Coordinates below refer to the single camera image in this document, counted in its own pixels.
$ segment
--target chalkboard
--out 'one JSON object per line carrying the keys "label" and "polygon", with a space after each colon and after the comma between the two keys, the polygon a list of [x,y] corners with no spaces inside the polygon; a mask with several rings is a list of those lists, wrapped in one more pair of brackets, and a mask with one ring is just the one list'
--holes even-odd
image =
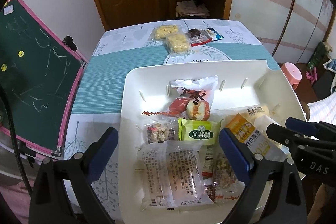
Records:
{"label": "chalkboard", "polygon": [[[8,0],[1,10],[0,83],[16,134],[57,151],[64,110],[83,64],[50,33],[22,0]],[[5,113],[2,102],[0,110]],[[9,128],[6,116],[2,125]]]}

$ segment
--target screw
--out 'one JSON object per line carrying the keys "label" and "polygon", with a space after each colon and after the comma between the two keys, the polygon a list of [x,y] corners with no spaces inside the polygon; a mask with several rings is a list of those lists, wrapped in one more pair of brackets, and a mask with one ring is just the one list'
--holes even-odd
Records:
{"label": "screw", "polygon": [[83,157],[83,153],[82,152],[77,152],[76,154],[74,154],[74,159],[79,160]]}
{"label": "screw", "polygon": [[43,163],[44,163],[44,164],[47,164],[47,163],[49,163],[49,162],[50,162],[50,158],[45,157],[45,158],[43,159]]}
{"label": "screw", "polygon": [[256,160],[262,160],[264,157],[262,156],[262,154],[256,153],[256,154],[254,154],[254,158]]}
{"label": "screw", "polygon": [[287,163],[290,164],[290,165],[293,165],[293,164],[294,164],[294,161],[293,161],[293,159],[291,159],[291,158],[287,158]]}

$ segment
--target white plastic bin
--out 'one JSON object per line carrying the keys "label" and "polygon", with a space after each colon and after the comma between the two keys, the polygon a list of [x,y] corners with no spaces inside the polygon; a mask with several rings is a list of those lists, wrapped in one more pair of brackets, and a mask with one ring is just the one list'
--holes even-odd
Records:
{"label": "white plastic bin", "polygon": [[[235,204],[201,205],[167,210],[140,206],[144,197],[142,171],[136,171],[138,147],[144,145],[137,124],[143,111],[162,111],[176,98],[167,95],[171,80],[200,79],[217,75],[218,86],[211,109],[228,109],[257,104],[277,107],[276,122],[288,117],[305,120],[299,100],[281,70],[267,67],[266,60],[210,61],[143,67],[132,70],[125,80],[119,132],[118,186],[120,210],[126,224],[214,224],[221,223]],[[266,185],[263,206],[270,191]]]}

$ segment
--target pink toy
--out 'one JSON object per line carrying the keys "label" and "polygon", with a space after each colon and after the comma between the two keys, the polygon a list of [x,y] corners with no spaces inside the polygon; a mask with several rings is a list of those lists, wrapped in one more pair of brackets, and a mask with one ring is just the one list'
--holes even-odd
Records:
{"label": "pink toy", "polygon": [[306,77],[310,80],[311,84],[314,84],[317,81],[316,67],[314,67],[310,72],[306,71]]}
{"label": "pink toy", "polygon": [[295,90],[302,79],[300,70],[297,66],[288,62],[282,65],[281,70]]}

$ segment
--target pink stool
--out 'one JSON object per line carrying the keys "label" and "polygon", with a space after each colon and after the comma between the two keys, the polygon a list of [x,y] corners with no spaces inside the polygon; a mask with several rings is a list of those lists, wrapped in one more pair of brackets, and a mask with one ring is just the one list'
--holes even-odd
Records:
{"label": "pink stool", "polygon": [[302,75],[297,66],[292,63],[285,63],[281,70],[295,90],[302,79]]}

